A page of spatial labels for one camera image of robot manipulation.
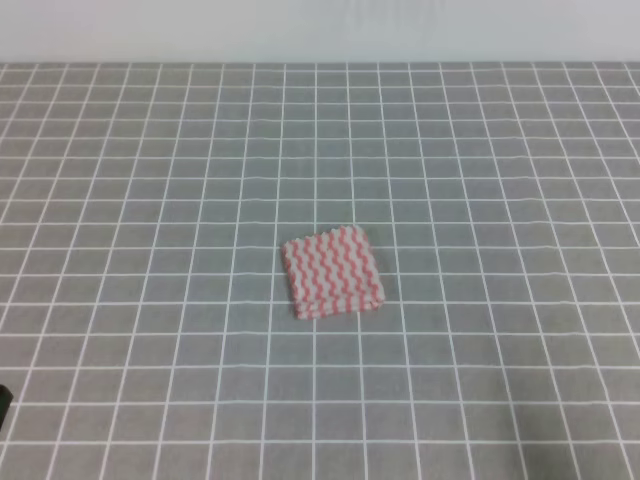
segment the gray grid mat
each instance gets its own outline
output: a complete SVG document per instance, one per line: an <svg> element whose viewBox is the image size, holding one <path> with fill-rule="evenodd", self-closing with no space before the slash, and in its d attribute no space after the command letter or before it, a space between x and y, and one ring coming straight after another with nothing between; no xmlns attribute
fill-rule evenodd
<svg viewBox="0 0 640 480"><path fill-rule="evenodd" d="M640 65L0 68L3 480L640 478Z"/></svg>

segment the stacked fabric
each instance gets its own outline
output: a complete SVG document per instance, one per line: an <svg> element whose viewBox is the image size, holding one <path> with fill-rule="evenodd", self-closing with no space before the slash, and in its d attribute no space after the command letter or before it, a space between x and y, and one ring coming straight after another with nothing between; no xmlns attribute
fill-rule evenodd
<svg viewBox="0 0 640 480"><path fill-rule="evenodd" d="M282 247L301 319L374 310L384 303L384 289L371 245L358 226L299 238Z"/></svg>

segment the washcloth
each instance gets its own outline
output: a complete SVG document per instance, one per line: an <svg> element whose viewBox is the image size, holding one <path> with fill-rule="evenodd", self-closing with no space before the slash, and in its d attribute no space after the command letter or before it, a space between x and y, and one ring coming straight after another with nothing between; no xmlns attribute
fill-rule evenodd
<svg viewBox="0 0 640 480"><path fill-rule="evenodd" d="M374 310L384 289L364 230L356 225L282 247L298 318Z"/></svg>

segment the white grid line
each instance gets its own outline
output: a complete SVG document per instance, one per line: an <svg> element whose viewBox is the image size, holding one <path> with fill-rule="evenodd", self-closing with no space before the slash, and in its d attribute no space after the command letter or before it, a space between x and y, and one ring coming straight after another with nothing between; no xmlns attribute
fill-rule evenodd
<svg viewBox="0 0 640 480"><path fill-rule="evenodd" d="M285 66L284 74L283 74L283 84L286 82L287 78L287 69ZM282 111L284 112L284 101L282 102ZM280 124L280 131L284 130L284 124ZM278 157L278 180L276 184L276 199L280 198L280 171L282 168L282 142L280 142L280 157ZM275 222L278 223L278 213L279 213L279 203L276 202L276 215ZM278 256L278 229L273 229L273 256L271 259L271 294L269 296L269 320L267 324L267 350L266 350L266 358L265 358L265 372L264 372L264 395L262 397L262 432L260 437L260 465L258 467L258 480L262 480L264 473L264 446L266 440L267 433L267 403L269 396L269 365L271 363L271 329L273 325L273 299L274 299L274 291L275 291L275 272L276 272L276 258Z"/></svg>
<svg viewBox="0 0 640 480"><path fill-rule="evenodd" d="M91 88L89 88L89 91L87 92L87 96L90 95L90 92L91 92ZM122 96L123 92L124 92L124 87L122 87L122 89L120 90L120 97ZM113 120L114 120L114 117L112 117L111 122L109 123L109 129L111 129L112 126L113 126ZM77 132L78 125L79 125L79 122L76 122L76 125L74 127L74 134L75 134L75 132ZM106 142L102 146L101 153L104 153L105 146L106 146ZM94 183L96 181L96 175L97 175L99 166L100 166L100 161L95 166L94 176L91 179L91 187L93 187L93 185L94 185ZM84 215L84 212L86 211L86 208L87 208L88 204L89 204L89 202L85 202L83 204L82 212L80 214L80 217L82 217ZM71 239L69 251L65 255L64 265L63 265L63 267L61 269L61 272L66 272L66 270L68 268L69 259L71 258L71 253L73 252L73 246L75 245L75 243L77 241L79 230L80 230L80 225L78 224L78 226L76 226L76 228L73 231L73 238ZM58 292L60 291L60 286L62 285L62 279L63 278L64 278L63 275L60 275L60 277L58 278L58 281L56 283L55 292L53 294L53 298L56 298L58 296ZM47 318L49 318L51 316L52 311L53 311L53 304L51 304L49 306L49 309L47 311ZM94 315L91 316L91 320L89 321L88 330L90 330L91 326L93 325L93 318L94 318ZM75 392L75 388L76 388L76 385L77 385L77 382L78 382L78 375L80 374L80 366L82 365L82 362L84 360L84 355L85 355L85 352L87 350L88 341L89 341L89 336L87 335L87 336L84 337L84 340L82 342L82 348L80 350L80 355L78 356L78 362L76 364L76 370L75 370L75 372L73 374L73 380L71 382L71 388L69 389L69 396L67 397L67 401L68 402L71 401L71 399L73 398L73 394ZM53 453L51 454L51 461L49 462L49 468L47 470L47 480L51 479L51 477L53 475L53 472L54 472L55 462L56 462L57 455L58 455L58 452L59 452L59 445L60 445L60 441L62 440L62 434L63 434L63 431L65 429L65 424L67 422L68 415L69 415L69 406L67 405L65 407L65 409L64 409L63 414L62 414L62 420L60 421L60 428L58 429L57 441L56 441L56 444L54 446Z"/></svg>
<svg viewBox="0 0 640 480"><path fill-rule="evenodd" d="M255 81L256 78L256 67L255 65L253 66L252 72L251 72L251 84L253 85L253 82ZM251 101L253 100L253 89L251 89L251 98L249 100L249 111L251 111L251 107L252 107L252 103ZM249 129L247 128L247 138L249 136ZM245 147L244 147L244 156L243 156L243 160L242 160L242 174L240 176L240 200L238 201L238 212L236 214L236 228L235 228L235 234L234 234L234 240L233 240L233 252L231 254L231 267L230 267L230 271L233 272L234 270L234 265L235 265L235 260L236 260L236 246L238 245L238 230L240 229L240 214L242 211L242 188L244 186L244 172L245 169L247 167L247 148L249 145L249 142L245 139ZM230 276L229 278L229 287L228 287L228 291L227 291L227 304L229 304L229 302L231 301L231 292L232 292L232 287L233 287L233 275ZM224 366L224 354L225 354L225 347L226 347L226 333L228 330L228 326L229 326L229 308L227 307L226 312L225 312L225 316L224 316L224 329L223 329L223 335L222 335L222 346L220 348L220 362L219 362L219 370L218 370L218 379L216 382L217 388L216 388L216 402L220 400L220 383L222 380L222 367ZM211 437L209 438L209 458L207 461L207 471L206 471L206 477L205 478L210 478L211 476L211 472L212 472L212 468L213 468L213 444L215 441L215 434L216 434L216 421L217 421L217 415L218 415L218 406L217 403L216 405L214 405L213 407L213 419L211 422Z"/></svg>
<svg viewBox="0 0 640 480"><path fill-rule="evenodd" d="M380 64L377 65L378 67L378 85L380 85ZM382 115L382 118L384 119L384 108L383 108L383 104L380 103L380 114ZM393 193L391 190L391 179L389 178L389 152L388 152L388 147L387 147L387 139L385 137L385 126L383 123L383 127L382 127L382 136L384 139L384 152L385 152L385 161L386 161L386 167L387 167L387 182L388 182L388 187L389 187L389 203L390 203L390 213L391 213L391 223L395 223L394 221L394 214L393 214L393 208L392 207L392 202L393 202ZM395 226L392 227L392 233L393 233L393 244L394 246L398 245L398 239L396 236L396 229ZM400 265L400 261L398 260L398 250L395 250L395 261L396 261L396 265ZM402 301L402 281L400 279L398 279L398 298L400 301ZM400 317L402 320L402 332L403 332L403 341L404 341L404 355L405 355L405 362L407 364L407 368L406 368L406 375L407 375L407 384L408 384L408 390L409 390L409 400L411 401L411 422L412 422L412 429L413 429L413 440L414 440L414 450L415 450L415 456L416 456L416 470L418 472L418 480L422 480L422 461L420 458L420 448L418 445L418 426L417 426L417 422L416 422L416 409L415 409L415 405L413 403L413 380L411 378L411 370L409 369L409 344L407 342L407 327L406 327L406 321L405 321L405 317L404 317L404 305L401 303L400 304ZM463 416L462 418L462 423L464 426L464 430L465 430L465 438L468 439L469 435L467 433L466 430L466 420Z"/></svg>
<svg viewBox="0 0 640 480"><path fill-rule="evenodd" d="M93 76L94 79L95 79L96 75L97 75L97 69L94 71L94 76ZM53 100L58 95L58 93L60 91L60 88L61 88L61 85L62 85L62 83L60 83L58 85L58 87L56 88L54 96L53 96L53 99L52 99L51 103L49 104L49 106L47 108L47 113L45 113L45 116L51 111L51 108L53 107ZM77 128L77 126L78 126L78 122L76 121L75 126L74 126L74 132L75 132L75 128ZM36 142L34 142L33 145L31 146L29 154L31 154L33 152L33 149L35 148L35 145L36 145ZM62 170L62 163L60 163L60 166L58 167L58 170L57 170L57 174L58 175L60 174L61 170ZM47 196L47 200L50 199L51 195L53 194L53 190L55 188L55 182L56 181L54 181L54 183L50 187L49 194ZM29 242L29 248L31 248L34 245L36 236L37 236L39 228L40 228L40 222L42 221L42 218L44 217L44 212L45 211L43 209L42 213L40 214L40 216L38 218L38 223L36 224L35 230L32 233L32 237L31 237L31 240ZM9 294L9 297L8 297L8 302L9 303L12 302L13 298L15 297L16 291L18 290L18 284L19 284L19 281L20 281L20 278L21 278L21 274L24 271L24 268L26 266L26 263L27 263L27 256L25 255L25 258L23 259L22 264L20 265L20 271L19 271L19 273L18 273L18 275L16 277L16 281L14 282L14 284L12 286L12 289L11 289L11 293ZM0 330L2 330L2 328L4 326L4 323L6 321L7 312L8 312L8 309L5 309L3 314L2 314L2 318L0 319ZM31 358L29 369L27 370L27 375L25 377L25 385L27 385L29 383L30 379L31 379L31 375L32 375L32 372L33 372L33 367L36 365L36 359L38 358L38 355L39 355L39 352L40 352L40 348L41 348L42 342L44 340L44 335L45 335L44 332L46 330L46 326L48 324L49 318L50 318L50 315L47 315L47 317L45 318L45 322L44 322L43 328L42 328L42 332L38 336L36 347L35 347L35 350L33 352L33 356ZM26 392L26 388L22 390L22 392L20 394L20 397L18 398L18 400L17 400L17 402L16 402L16 404L14 406L13 417L10 418L10 423L9 423L9 427L8 427L7 434L6 434L6 438L8 440L10 440L12 438L14 429L16 427L16 424L18 423L18 417L19 417L19 414L20 414L21 403L24 400L25 392ZM6 452L7 452L6 448L3 449L2 452L0 452L0 469L2 468L2 464L3 464L4 459L6 457Z"/></svg>
<svg viewBox="0 0 640 480"><path fill-rule="evenodd" d="M442 72L442 66L440 67L440 76L444 82L444 73ZM451 111L449 110L449 106L447 105L447 111L449 113L449 116L451 116ZM423 153L422 151L422 144L420 144L420 150L421 153ZM458 159L458 168L460 169L460 171L462 172L462 165L460 164L460 160L459 160L459 153L458 153L458 144L457 142L454 141L454 151L455 151L455 156ZM427 171L424 167L424 162L423 162L423 167L422 167L422 173L423 173L423 177L424 177L424 182L425 182L425 188L428 188L428 180L427 180ZM466 187L463 185L463 192L465 194L466 197ZM469 216L471 216L471 208L469 207L469 202L468 200L466 201L466 206L467 206L467 212L469 214ZM431 198L429 197L429 217L430 219L433 219L433 208L432 208L432 203L431 203ZM437 236L436 236L436 231L435 231L435 226L433 226L432 224L432 232L433 232L433 240L434 240L434 244L437 248ZM478 240L476 238L476 234L475 234L475 228L471 228L471 232L473 234L473 239L474 239L474 243L477 246L478 245ZM447 308L446 305L448 305L447 302L447 291L445 289L444 286L444 279L443 279L443 275L442 275L442 267L441 267L441 262L440 262L440 255L436 255L436 262L438 265L438 272L440 273L439 275L439 280L440 280L440 288L442 291L442 300L445 303L445 318L446 318L446 322L447 322L447 333L448 333L448 337L449 337L449 348L451 350L451 361L454 365L454 373L455 373L455 378L456 378L456 389L458 391L458 398L460 400L462 400L462 384L460 382L460 373L459 373L459 369L458 369L458 360L457 360L457 355L456 355L456 350L455 350L455 345L453 343L453 335L451 335L451 321L449 318L449 309ZM486 287L486 283L484 284L484 288L485 288L485 296L486 298L489 298L488 292L487 292L487 287ZM500 355L499 352L499 358L500 358L500 363L502 364L502 356ZM474 462L473 462L473 455L471 453L471 444L469 443L469 429L467 427L467 413L466 413L466 409L464 406L464 403L461 404L460 406L461 409L461 414L462 414L462 428L464 430L464 438L466 441L466 449L467 449L467 459L469 462L469 472L470 472L470 477L471 480L475 480L476 478L476 473L475 473L475 468L474 468ZM514 421L514 430L516 431L516 440L518 439L518 433L517 433L517 426L515 424ZM522 459L522 449L521 447L518 448L518 450L520 451L520 458ZM523 465L523 471L524 471L524 475L525 475L525 480L527 480L527 473L526 473L526 468L524 468Z"/></svg>
<svg viewBox="0 0 640 480"><path fill-rule="evenodd" d="M158 75L156 77L156 84L155 84L156 88L154 89L154 95L155 95L155 92L157 91L157 86L158 86L158 82L160 80L160 75L161 74L162 74L162 69L160 69L158 71ZM147 109L147 116L146 116L146 119L145 119L145 123L143 125L143 131L146 130L146 126L148 125L149 114L150 113L151 113L151 105L149 105L149 107ZM134 159L134 168L135 168L135 166L137 164L137 161L138 161L138 158L139 158L139 154L140 154L140 149L138 149L137 155L136 155L136 157ZM127 185L127 194L131 189L132 183L133 183L132 180L130 180L128 185ZM124 215L124 208L120 211L119 222L118 222L118 224L116 226L116 232L114 233L114 236L113 236L113 241L111 243L111 249L109 251L109 255L113 255L114 245L115 245L115 242L116 242L116 239L117 239L117 234L118 234L118 232L120 230L120 226L122 225L123 215ZM159 229L159 226L156 227L156 232L155 232L155 235L154 235L154 243L155 243L155 238L157 237L157 230L158 229ZM151 265L151 256L149 257L149 265ZM104 289L104 283L105 282L104 282L104 279L103 279L101 281L101 284L100 284L100 287L99 287L100 295L102 294L102 290ZM145 284L143 285L143 291L144 291L145 287L146 287L146 279L145 279ZM133 328L132 328L132 332L135 332L137 330L138 321L139 321L139 318L140 318L140 310L141 310L141 305L138 302L136 304L136 318L134 320L134 325L133 325ZM92 312L91 322L93 322L93 319L95 317L96 311L97 311L97 305L94 307L94 310ZM108 433L108 437L107 437L107 443L106 443L105 451L103 453L102 462L100 464L100 474L99 474L99 477L98 477L99 480L102 480L104 478L104 475L105 475L105 472L106 472L106 469L107 469L107 462L109 460L109 452L111 450L111 445L112 445L112 442L113 442L113 435L114 435L114 432L115 432L116 422L117 422L117 419L118 419L118 412L119 412L119 408L120 408L120 400L122 399L122 392L124 391L124 384L125 384L126 375L127 375L127 367L128 367L129 362L131 360L131 353L133 351L133 342L134 342L134 340L135 339L133 337L131 337L131 339L129 341L128 348L127 348L127 356L125 358L124 366L122 368L122 375L120 377L120 385L118 387L118 393L117 393L117 396L116 396L116 405L115 405L113 413L112 413L111 423L109 425L109 433Z"/></svg>
<svg viewBox="0 0 640 480"><path fill-rule="evenodd" d="M347 102L350 100L349 95L349 66L347 65ZM348 129L349 129L349 173L351 176L351 208L352 208L352 216L353 222L356 222L356 209L355 209L355 188L354 188L354 176L353 176L353 143L351 141L351 106L347 107L347 119L349 120ZM356 312L356 322L358 324L358 362L360 363L360 367L358 369L359 373L359 381L360 381L360 421L362 422L362 438L367 438L367 409L365 405L365 395L364 395L364 368L361 366L363 363L363 355L362 355L362 336L360 333L362 332L362 317L360 312ZM369 452L367 450L367 445L363 444L362 446L362 464L364 470L364 480L369 480Z"/></svg>
<svg viewBox="0 0 640 480"><path fill-rule="evenodd" d="M192 75L193 75L193 68L190 68L189 69L189 74L188 74L188 81L187 81L188 85L191 84ZM223 75L224 75L224 70L220 73L220 78L221 79L222 79ZM187 93L185 93L185 95L188 95L189 87L187 87L186 92ZM214 116L214 120L213 120L213 125L214 126L215 126L215 121L216 121L216 117ZM180 131L181 127L182 127L182 122L180 123L180 126L178 127L178 131ZM170 171L173 169L173 166L174 166L174 162L172 161ZM202 185L202 198L204 198L205 189L206 189L206 185L203 184ZM194 264L194 259L195 259L195 256L196 256L195 255L196 254L195 245L196 245L196 242L198 240L198 231L199 231L199 228L200 228L199 221L200 221L200 218L202 216L202 206L203 206L203 204L201 202L200 203L200 208L198 210L198 221L196 222L196 231L195 231L195 234L194 234L194 237L193 237L193 244L192 244L192 249L191 249L192 250L191 258L189 259L189 273L187 275L187 281L185 283L185 288L184 288L184 297L183 297L183 301L182 301L182 309L180 311L180 321L179 321L178 332L177 332L178 334L176 336L175 350L173 352L173 360L171 362L172 367L175 367L175 365L176 365L176 362L178 360L178 352L180 350L180 348L179 348L180 347L180 338L181 338L181 334L182 334L182 328L183 328L183 325L184 325L184 315L185 315L185 309L186 309L186 305L187 305L187 297L189 295L189 285L191 284L191 278L192 278L191 273L193 272L193 264ZM159 227L156 230L156 239L157 239L157 236L158 236L158 231L159 231ZM152 260L153 260L153 258L150 257L149 258L149 267L148 268L151 268ZM165 429L166 429L166 426L167 426L167 417L168 417L168 414L169 414L169 403L170 403L170 400L171 400L170 396L171 396L171 391L172 391L172 388L173 388L174 374L175 374L175 369L172 368L170 373L169 373L169 385L168 385L168 388L167 388L167 396L166 396L166 399L165 399L165 404L164 404L164 408L163 408L163 412L162 412L162 424L160 426L160 434L159 434L160 440L162 440L164 438L164 432L165 432ZM156 449L155 458L154 458L154 464L153 464L153 476L152 476L152 478L154 480L158 477L158 469L160 467L160 457L161 457L161 455L162 455L162 449L160 448L160 444L159 444L158 448Z"/></svg>

